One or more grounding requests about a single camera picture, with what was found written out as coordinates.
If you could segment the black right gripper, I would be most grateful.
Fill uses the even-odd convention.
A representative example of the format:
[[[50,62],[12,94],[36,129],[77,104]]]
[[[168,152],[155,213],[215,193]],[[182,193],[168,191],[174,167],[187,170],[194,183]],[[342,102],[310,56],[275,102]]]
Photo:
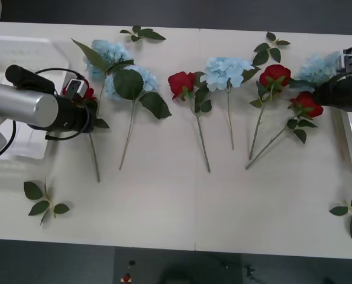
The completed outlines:
[[[331,78],[317,87],[312,97],[323,106],[352,106],[352,76]]]

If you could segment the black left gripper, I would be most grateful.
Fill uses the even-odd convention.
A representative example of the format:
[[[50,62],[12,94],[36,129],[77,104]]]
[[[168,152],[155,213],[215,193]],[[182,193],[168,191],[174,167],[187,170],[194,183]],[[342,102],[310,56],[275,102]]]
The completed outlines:
[[[76,131],[77,133],[91,133],[96,121],[96,102],[77,102]]]

